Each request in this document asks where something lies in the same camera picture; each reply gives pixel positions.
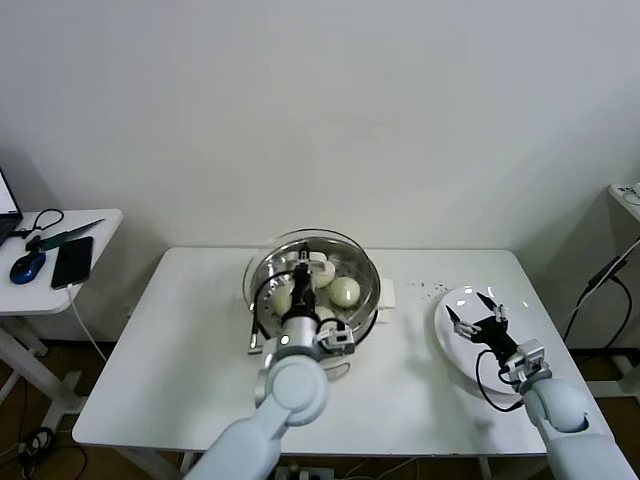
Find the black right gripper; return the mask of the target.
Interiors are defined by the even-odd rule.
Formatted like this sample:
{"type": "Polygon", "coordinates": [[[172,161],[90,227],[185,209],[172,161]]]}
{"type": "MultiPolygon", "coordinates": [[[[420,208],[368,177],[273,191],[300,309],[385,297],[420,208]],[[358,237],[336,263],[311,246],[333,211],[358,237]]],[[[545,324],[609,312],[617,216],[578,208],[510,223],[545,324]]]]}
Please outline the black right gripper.
{"type": "Polygon", "coordinates": [[[507,361],[517,353],[518,344],[507,331],[508,320],[505,307],[481,292],[477,292],[476,295],[494,316],[469,324],[463,322],[451,307],[446,306],[454,331],[459,336],[472,336],[473,343],[488,346],[498,361],[507,361]]]}

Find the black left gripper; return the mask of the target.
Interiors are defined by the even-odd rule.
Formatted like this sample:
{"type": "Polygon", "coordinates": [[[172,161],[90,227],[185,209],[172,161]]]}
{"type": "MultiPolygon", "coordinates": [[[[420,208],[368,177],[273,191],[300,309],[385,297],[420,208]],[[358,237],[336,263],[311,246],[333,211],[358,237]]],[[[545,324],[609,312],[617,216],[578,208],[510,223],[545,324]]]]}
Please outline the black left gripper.
{"type": "Polygon", "coordinates": [[[293,273],[292,313],[294,315],[315,314],[316,295],[312,284],[312,275],[321,275],[326,271],[324,262],[311,262],[311,252],[306,242],[298,250],[298,261],[293,273]]]}

